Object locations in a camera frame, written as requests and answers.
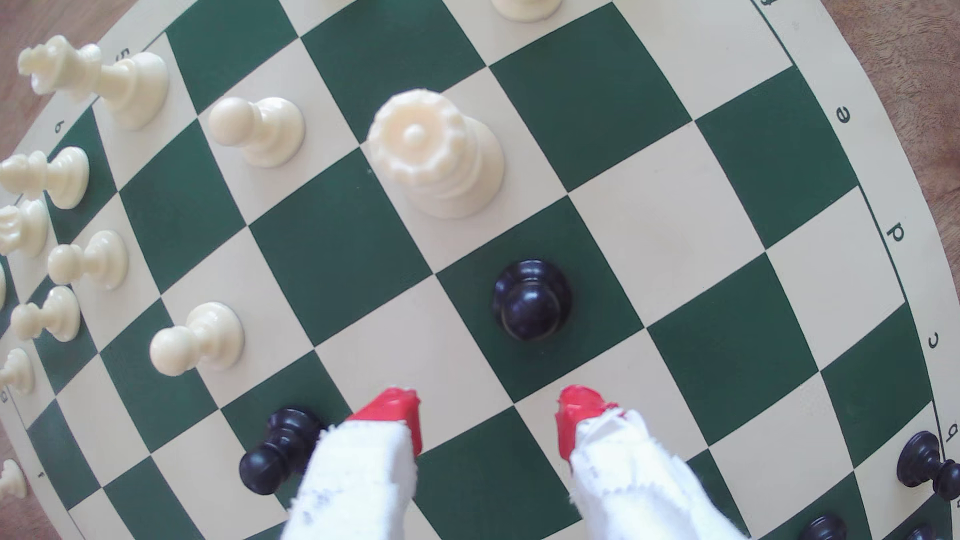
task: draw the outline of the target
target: green square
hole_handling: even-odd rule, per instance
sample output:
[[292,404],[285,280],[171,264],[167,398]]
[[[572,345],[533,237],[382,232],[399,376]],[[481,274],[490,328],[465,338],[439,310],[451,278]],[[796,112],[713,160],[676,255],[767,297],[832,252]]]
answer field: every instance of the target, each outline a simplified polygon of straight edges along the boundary
[[277,0],[200,0],[167,28],[197,112],[297,38]]
[[[29,302],[38,306],[43,306],[43,301],[47,299],[47,293],[54,288],[54,283],[50,277],[43,278],[40,285],[37,286],[34,294],[30,296]],[[86,327],[86,321],[81,313],[80,329],[77,336],[67,342],[56,339],[50,332],[44,330],[39,337],[34,338],[36,355],[43,364],[43,370],[47,372],[47,379],[53,387],[54,393],[60,391],[68,382],[84,369],[86,364],[97,354],[97,346],[93,344],[93,338],[90,337],[90,330]]]
[[510,407],[423,454],[417,506],[441,538],[540,540],[580,521]]
[[16,287],[13,286],[13,274],[10,272],[10,264],[6,257],[0,257],[0,266],[3,266],[4,283],[7,284],[7,294],[3,297],[3,305],[0,306],[0,335],[3,335],[10,327],[10,315],[20,304],[20,299],[16,295]]
[[257,534],[250,536],[247,540],[277,540],[280,537],[280,534],[283,534],[283,528],[286,527],[287,522],[274,525],[267,530],[258,532]]
[[614,4],[491,66],[567,191],[690,121]]
[[359,149],[250,230],[314,345],[430,275]]
[[120,190],[160,292],[244,228],[196,120]]
[[86,152],[86,159],[90,163],[90,175],[83,199],[72,209],[58,209],[50,202],[46,192],[43,192],[47,201],[47,210],[50,212],[50,222],[53,224],[54,234],[60,244],[73,242],[77,234],[117,192],[92,107],[84,111],[73,127],[63,134],[60,144],[50,153],[49,160],[53,160],[66,146],[79,146]]
[[[249,451],[263,441],[267,418],[286,406],[309,410],[325,426],[339,424],[350,415],[349,405],[313,351],[233,400],[222,410],[240,444]],[[297,495],[299,487],[300,475],[293,475],[276,491],[276,497],[284,507],[290,507],[290,500]]]
[[867,512],[863,509],[860,488],[853,473],[837,482],[797,515],[768,532],[762,540],[797,540],[810,522],[825,514],[833,514],[847,524],[847,540],[871,540]]
[[152,457],[109,483],[104,492],[137,540],[203,539]]
[[[564,325],[542,341],[518,341],[491,312],[493,284],[527,258],[555,264],[573,291]],[[580,214],[563,197],[454,262],[437,277],[514,403],[643,328]]]
[[217,409],[197,370],[167,377],[150,361],[150,340],[174,326],[160,300],[100,353],[147,450],[155,451]]
[[697,120],[765,247],[857,185],[817,98],[796,67]]
[[66,425],[57,400],[50,403],[27,428],[36,456],[67,510],[89,497],[100,484]]
[[817,373],[766,254],[650,327],[708,444]]
[[357,0],[302,40],[357,140],[390,96],[442,92],[484,66],[443,0]]
[[914,528],[930,525],[939,540],[953,540],[953,519],[950,516],[950,503],[939,495],[931,495],[926,503],[910,514],[893,532],[883,540],[903,540]]
[[825,367],[823,375],[854,467],[933,399],[907,304]]
[[716,506],[723,515],[727,516],[727,519],[739,528],[744,536],[749,538],[750,531],[747,530],[747,524],[743,521],[743,516],[740,515],[740,509],[733,500],[730,488],[727,487],[727,481],[724,480],[723,475],[720,474],[720,468],[717,467],[717,462],[713,459],[713,454],[710,453],[710,450],[704,450],[694,455],[686,464],[690,466],[690,469],[693,469],[697,478],[700,479],[700,483],[703,484],[704,491],[707,492],[713,505]]

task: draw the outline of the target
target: white cloth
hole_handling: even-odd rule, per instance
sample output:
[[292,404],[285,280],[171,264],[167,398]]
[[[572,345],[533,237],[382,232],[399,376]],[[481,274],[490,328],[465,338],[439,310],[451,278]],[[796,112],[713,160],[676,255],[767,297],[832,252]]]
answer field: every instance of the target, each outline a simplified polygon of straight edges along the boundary
[[281,540],[403,540],[417,487],[403,422],[347,420],[321,434]]
[[744,540],[636,411],[584,420],[576,437],[571,498],[591,540]]

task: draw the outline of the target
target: red tip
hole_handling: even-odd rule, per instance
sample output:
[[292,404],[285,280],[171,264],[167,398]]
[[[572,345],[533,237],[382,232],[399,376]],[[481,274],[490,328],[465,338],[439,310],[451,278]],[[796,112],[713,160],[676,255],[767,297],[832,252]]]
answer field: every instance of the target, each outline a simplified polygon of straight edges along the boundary
[[570,460],[570,453],[577,442],[577,424],[587,418],[595,418],[607,409],[620,405],[603,401],[600,393],[582,384],[571,384],[560,392],[560,410],[557,411],[557,435],[560,456]]
[[417,390],[404,390],[391,386],[373,398],[367,406],[349,415],[348,420],[384,420],[396,422],[403,420],[410,429],[414,442],[414,457],[423,450],[420,437],[420,398]]

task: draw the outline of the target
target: white pawn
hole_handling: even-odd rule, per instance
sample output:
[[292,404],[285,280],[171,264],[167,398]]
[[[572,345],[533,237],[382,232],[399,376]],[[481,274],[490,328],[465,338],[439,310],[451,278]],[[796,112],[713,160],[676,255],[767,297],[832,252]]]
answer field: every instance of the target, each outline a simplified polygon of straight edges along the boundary
[[21,201],[15,207],[0,209],[0,255],[20,250],[27,257],[40,254],[47,243],[50,216],[42,200]]
[[425,89],[390,98],[370,132],[371,165],[400,184],[420,210],[466,217],[484,207],[503,182],[503,151],[484,124]]
[[7,353],[7,361],[0,368],[0,385],[3,384],[8,384],[21,395],[34,391],[34,366],[23,349]]
[[3,472],[0,473],[0,497],[5,495],[13,495],[18,499],[27,496],[27,479],[12,459],[3,462]]
[[492,0],[504,17],[516,22],[535,22],[552,15],[562,0]]
[[238,97],[221,100],[210,111],[210,134],[224,146],[243,148],[247,163],[276,167],[303,143],[303,114],[293,103],[268,97],[251,103]]
[[87,274],[105,290],[112,290],[127,277],[127,266],[127,246],[114,231],[94,234],[86,249],[61,244],[47,257],[47,273],[57,285],[77,282]]
[[243,341],[243,326],[236,313],[219,302],[207,302],[190,311],[186,326],[163,329],[154,335],[150,361],[168,377],[200,363],[224,370],[240,357]]
[[69,287],[50,289],[43,307],[21,304],[10,314],[10,326],[17,339],[40,336],[47,329],[58,341],[70,341],[80,331],[80,304]]
[[0,162],[0,185],[14,195],[23,193],[31,201],[43,197],[47,190],[58,209],[69,210],[78,205],[86,193],[90,162],[86,152],[67,146],[47,163],[47,155],[39,150],[30,156],[16,154]]
[[104,98],[117,123],[138,130],[154,119],[167,96],[167,66],[153,53],[137,53],[114,65],[102,64],[100,47],[79,51],[63,36],[24,49],[16,61],[20,75],[30,75],[37,94],[67,90],[77,101],[94,92]]

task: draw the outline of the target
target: white rook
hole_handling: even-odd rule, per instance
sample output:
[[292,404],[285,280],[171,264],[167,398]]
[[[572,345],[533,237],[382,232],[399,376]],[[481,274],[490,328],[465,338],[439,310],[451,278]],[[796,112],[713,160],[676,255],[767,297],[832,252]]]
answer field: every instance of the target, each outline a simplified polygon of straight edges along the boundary
[[47,163],[47,155],[39,150],[30,156],[16,154],[0,162],[0,185],[14,195],[23,193],[31,201],[43,197],[46,189],[58,209],[69,210],[78,205],[86,193],[90,163],[86,152],[67,146]]
[[0,368],[0,384],[6,384],[17,394],[29,394],[34,391],[34,365],[23,349],[12,349],[7,353],[7,361]]
[[80,304],[69,287],[59,285],[47,293],[43,307],[32,302],[15,307],[10,327],[20,340],[38,337],[47,329],[58,341],[70,341],[80,331]]
[[29,75],[37,94],[67,90],[81,101],[96,93],[104,98],[117,123],[138,130],[154,119],[167,96],[167,66],[153,53],[137,53],[103,65],[100,47],[74,49],[63,36],[24,49],[17,59],[20,75]]
[[440,218],[471,215],[503,183],[503,151],[490,129],[425,89],[390,98],[367,136],[376,174],[402,186],[420,210]]
[[20,250],[36,257],[47,243],[50,217],[44,201],[21,201],[15,207],[0,209],[0,255]]
[[127,266],[127,247],[114,231],[94,234],[86,249],[77,244],[61,244],[47,257],[47,273],[58,285],[77,282],[86,274],[105,290],[111,290],[127,277]]
[[303,114],[293,103],[268,97],[251,103],[223,99],[210,111],[210,134],[224,146],[243,148],[247,163],[276,167],[292,158],[303,143]]
[[227,306],[207,302],[194,307],[185,326],[163,329],[150,342],[150,361],[156,370],[175,377],[203,363],[224,370],[243,351],[243,326]]

